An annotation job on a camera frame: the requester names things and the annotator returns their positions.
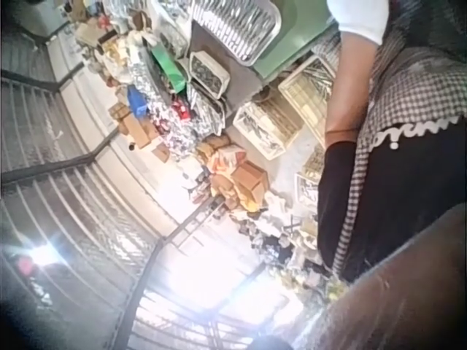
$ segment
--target aluminum foil tray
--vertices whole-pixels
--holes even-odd
[[[256,62],[282,24],[269,0],[193,0],[193,19],[243,66]]]

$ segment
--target storage bin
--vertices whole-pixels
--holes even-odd
[[[335,71],[313,55],[279,85],[279,91],[324,146],[325,119]]]

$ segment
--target metal frame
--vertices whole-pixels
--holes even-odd
[[[209,198],[204,201],[184,222],[182,222],[170,235],[164,238],[154,249],[153,253],[151,254],[147,265],[144,268],[144,271],[136,283],[134,291],[129,298],[128,306],[126,311],[120,320],[120,324],[116,329],[116,335],[114,337],[113,345],[111,346],[112,350],[125,350],[129,349],[128,342],[132,335],[136,337],[140,337],[137,333],[133,331],[134,321],[136,319],[136,311],[139,307],[140,301],[143,298],[144,291],[147,288],[149,278],[150,278],[150,271],[153,268],[155,261],[157,260],[158,254],[162,251],[162,249],[167,245],[170,244],[174,238],[187,229],[187,226],[192,223],[196,222],[199,225],[202,225],[205,220],[202,222],[198,222],[196,217],[206,210],[206,208],[215,202],[217,198]],[[247,276],[237,287],[235,287],[231,294],[224,300],[221,300],[215,307],[208,310],[205,313],[199,315],[198,322],[200,324],[204,324],[204,329],[206,331],[206,337],[210,346],[213,349],[223,349],[223,340],[220,339],[219,330],[217,328],[217,318],[219,313],[225,308],[232,300],[234,300],[241,292],[244,290],[245,287],[250,285],[254,282],[254,280],[262,274],[266,269],[266,265],[261,263],[249,276]],[[160,347],[166,348],[163,344],[156,344]]]
[[[65,85],[65,83],[71,78],[73,78],[84,66],[85,65],[83,62],[79,63],[71,71],[69,71],[68,74],[65,77],[63,77],[62,80],[60,80],[59,82],[44,82],[30,77],[25,77],[21,74],[14,73],[12,71],[7,71],[5,69],[1,70],[1,77],[12,80],[14,82],[19,82],[20,84],[29,85],[34,88],[47,90],[51,93],[58,93],[60,89]]]
[[[66,21],[61,26],[59,26],[57,29],[55,29],[52,33],[50,33],[48,36],[42,36],[42,35],[37,35],[29,31],[27,28],[23,27],[21,24],[19,24],[15,20],[8,22],[8,25],[12,26],[14,29],[19,31],[21,34],[26,35],[29,39],[31,39],[34,42],[36,46],[46,45],[55,35],[60,33],[69,24],[70,22]]]
[[[45,163],[37,166],[29,166],[28,168],[21,168],[1,173],[1,187],[7,186],[12,182],[19,182],[25,179],[30,179],[35,176],[48,174],[54,171],[65,170],[76,166],[89,165],[96,160],[99,153],[110,144],[114,137],[118,135],[118,128],[115,128],[102,142],[91,152],[86,155],[62,160],[59,162]]]

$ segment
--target metal railing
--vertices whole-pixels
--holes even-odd
[[[2,53],[11,55],[3,34]],[[17,34],[6,40],[16,37],[14,50],[22,50],[16,55],[36,68],[2,59],[0,269],[6,287],[1,301],[44,349],[246,347],[245,338],[255,336],[258,327],[221,311],[263,265],[207,310],[188,307],[158,283],[159,253],[196,232],[216,198],[166,238],[148,229],[95,161],[117,131],[89,150],[59,93],[82,67],[56,82],[47,50],[42,51],[47,40]],[[28,265],[31,260],[35,268]]]

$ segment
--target white lace trim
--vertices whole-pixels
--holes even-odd
[[[424,136],[427,131],[431,133],[438,133],[440,130],[446,130],[447,127],[451,124],[457,124],[460,117],[451,117],[447,119],[439,119],[437,121],[427,121],[427,122],[409,122],[400,126],[399,128],[389,128],[385,131],[380,131],[376,134],[374,141],[370,146],[370,152],[375,148],[380,146],[387,136],[390,138],[390,148],[398,149],[399,148],[399,139],[402,135],[405,137],[415,137],[415,136]]]

